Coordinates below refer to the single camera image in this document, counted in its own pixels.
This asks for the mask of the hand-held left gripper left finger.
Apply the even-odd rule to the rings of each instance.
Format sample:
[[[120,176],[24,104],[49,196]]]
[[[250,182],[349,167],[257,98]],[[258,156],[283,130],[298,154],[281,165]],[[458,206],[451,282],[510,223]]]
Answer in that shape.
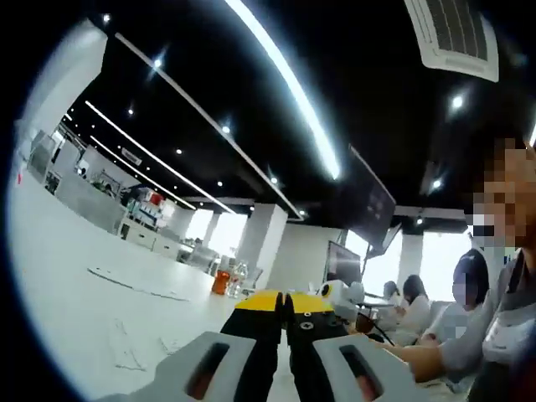
[[[284,296],[239,302],[219,332],[204,332],[160,362],[151,383],[102,401],[267,401],[277,369]]]

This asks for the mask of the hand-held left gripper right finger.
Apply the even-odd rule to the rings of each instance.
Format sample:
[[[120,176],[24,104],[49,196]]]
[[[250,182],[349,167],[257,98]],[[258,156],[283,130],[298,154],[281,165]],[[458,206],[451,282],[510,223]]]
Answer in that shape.
[[[319,296],[287,294],[290,369],[301,401],[427,401],[407,363],[366,336],[349,335]]]

